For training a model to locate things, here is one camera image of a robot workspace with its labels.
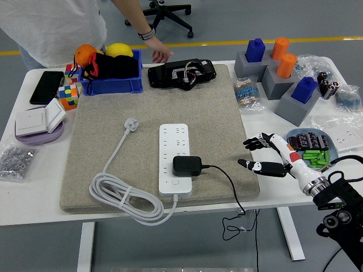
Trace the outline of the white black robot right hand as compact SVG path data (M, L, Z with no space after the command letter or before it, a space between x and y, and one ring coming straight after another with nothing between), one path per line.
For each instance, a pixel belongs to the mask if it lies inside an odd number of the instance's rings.
M298 180L299 187L302 191L307 186L326 182L326 178L320 172L309 168L295 149L277 134L260 133L257 136L245 140L243 144L250 151L272 148L282 158L282 163L238 160L238 164L258 175L285 177L287 174L290 174Z

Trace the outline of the person's left hand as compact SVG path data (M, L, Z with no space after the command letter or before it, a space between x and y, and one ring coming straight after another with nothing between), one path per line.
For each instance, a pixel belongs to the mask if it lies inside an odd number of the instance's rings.
M157 37L153 36L146 40L145 45L151 49L151 59L153 63L166 63L174 55L168 47L165 46Z

